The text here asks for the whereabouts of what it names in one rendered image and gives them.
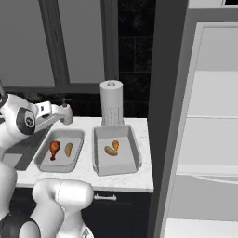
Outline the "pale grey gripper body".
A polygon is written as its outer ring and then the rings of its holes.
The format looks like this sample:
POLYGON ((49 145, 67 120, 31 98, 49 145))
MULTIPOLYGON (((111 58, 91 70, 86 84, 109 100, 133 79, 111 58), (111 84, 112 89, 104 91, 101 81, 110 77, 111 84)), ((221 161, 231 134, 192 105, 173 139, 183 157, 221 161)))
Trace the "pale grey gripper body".
POLYGON ((70 125, 73 122, 73 111, 69 104, 65 107, 56 104, 51 105, 52 113, 46 120, 48 126, 61 121, 64 125, 70 125))

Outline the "large brown chicken drumstick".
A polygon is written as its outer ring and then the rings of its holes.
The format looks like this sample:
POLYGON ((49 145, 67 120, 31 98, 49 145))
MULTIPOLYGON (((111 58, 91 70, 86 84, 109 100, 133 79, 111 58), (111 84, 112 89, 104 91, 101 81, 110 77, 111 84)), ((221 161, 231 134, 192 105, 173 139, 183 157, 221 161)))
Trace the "large brown chicken drumstick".
POLYGON ((56 159, 56 153, 59 151, 60 149, 60 142, 57 140, 53 140, 50 142, 50 146, 49 146, 50 152, 51 152, 51 157, 50 160, 53 161, 56 159))

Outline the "slim tan sweet potato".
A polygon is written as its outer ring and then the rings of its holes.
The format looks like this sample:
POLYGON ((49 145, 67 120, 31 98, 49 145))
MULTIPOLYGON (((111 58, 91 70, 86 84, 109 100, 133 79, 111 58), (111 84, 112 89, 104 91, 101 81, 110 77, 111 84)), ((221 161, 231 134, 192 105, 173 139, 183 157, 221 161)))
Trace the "slim tan sweet potato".
POLYGON ((73 148, 73 144, 72 143, 67 143, 67 145, 65 146, 65 155, 67 157, 70 157, 71 156, 71 152, 72 152, 72 148, 73 148))

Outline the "grey rectangular tupperware tray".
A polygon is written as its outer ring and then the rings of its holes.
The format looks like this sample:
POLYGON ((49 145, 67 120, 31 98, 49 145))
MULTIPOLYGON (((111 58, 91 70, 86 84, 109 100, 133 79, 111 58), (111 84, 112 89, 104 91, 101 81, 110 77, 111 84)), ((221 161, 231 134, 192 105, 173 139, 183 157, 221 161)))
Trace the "grey rectangular tupperware tray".
POLYGON ((41 172, 70 173, 74 170, 80 152, 84 144, 85 132, 81 129, 55 129, 47 133, 40 148, 38 149, 34 163, 41 172), (50 142, 60 142, 60 149, 56 153, 56 159, 51 161, 50 142), (72 143, 71 156, 65 155, 65 146, 72 143))
POLYGON ((136 173, 142 165, 139 146, 131 125, 99 126, 92 131, 92 165, 99 176, 136 173), (113 149, 112 142, 119 141, 117 156, 104 151, 113 149))

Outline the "plump tan sweet potato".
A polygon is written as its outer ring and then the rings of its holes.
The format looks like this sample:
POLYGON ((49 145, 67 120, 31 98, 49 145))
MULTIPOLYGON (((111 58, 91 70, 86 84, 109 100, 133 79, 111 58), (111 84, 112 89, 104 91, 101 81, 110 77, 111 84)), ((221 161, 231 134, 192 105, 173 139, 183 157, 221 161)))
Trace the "plump tan sweet potato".
POLYGON ((110 146, 106 146, 104 148, 104 151, 106 153, 108 153, 110 156, 117 156, 118 155, 118 152, 116 150, 112 149, 110 146))

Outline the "black sink tap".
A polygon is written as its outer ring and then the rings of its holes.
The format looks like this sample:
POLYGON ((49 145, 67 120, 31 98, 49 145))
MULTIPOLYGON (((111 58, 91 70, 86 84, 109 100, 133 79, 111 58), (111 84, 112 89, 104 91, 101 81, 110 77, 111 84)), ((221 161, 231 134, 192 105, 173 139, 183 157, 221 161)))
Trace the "black sink tap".
POLYGON ((67 106, 66 98, 64 95, 61 95, 61 94, 56 94, 56 103, 59 106, 63 106, 63 107, 67 106))

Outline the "white paper towel roll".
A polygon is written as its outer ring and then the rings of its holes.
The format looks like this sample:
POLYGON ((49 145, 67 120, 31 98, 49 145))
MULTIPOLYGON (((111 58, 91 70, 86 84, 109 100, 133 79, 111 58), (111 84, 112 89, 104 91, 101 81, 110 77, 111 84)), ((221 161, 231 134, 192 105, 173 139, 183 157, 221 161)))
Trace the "white paper towel roll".
POLYGON ((123 83, 103 81, 100 85, 102 126, 120 126, 124 123, 123 83))

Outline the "dark lower cupboard front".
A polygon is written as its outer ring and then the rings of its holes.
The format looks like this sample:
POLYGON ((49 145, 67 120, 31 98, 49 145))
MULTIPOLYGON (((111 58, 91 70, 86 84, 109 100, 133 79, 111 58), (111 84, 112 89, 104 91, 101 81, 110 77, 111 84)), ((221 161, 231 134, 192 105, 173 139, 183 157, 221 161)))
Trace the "dark lower cupboard front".
POLYGON ((144 192, 104 192, 116 201, 93 200, 82 216, 94 238, 146 238, 151 195, 144 192))

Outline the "grey fridge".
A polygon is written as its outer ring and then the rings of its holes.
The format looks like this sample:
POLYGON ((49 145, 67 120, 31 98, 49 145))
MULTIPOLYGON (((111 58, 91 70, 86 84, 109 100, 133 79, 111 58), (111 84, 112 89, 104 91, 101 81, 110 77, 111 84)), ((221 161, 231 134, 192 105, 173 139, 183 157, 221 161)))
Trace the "grey fridge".
POLYGON ((148 238, 238 238, 238 9, 157 0, 148 238))

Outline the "white cupboard above fridge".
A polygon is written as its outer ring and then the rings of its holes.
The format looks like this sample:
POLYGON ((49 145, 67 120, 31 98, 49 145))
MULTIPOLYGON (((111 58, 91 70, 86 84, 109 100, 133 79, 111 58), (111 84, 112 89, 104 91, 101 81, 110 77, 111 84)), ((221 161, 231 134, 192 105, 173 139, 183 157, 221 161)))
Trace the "white cupboard above fridge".
POLYGON ((237 8, 238 0, 189 0, 189 9, 237 8))

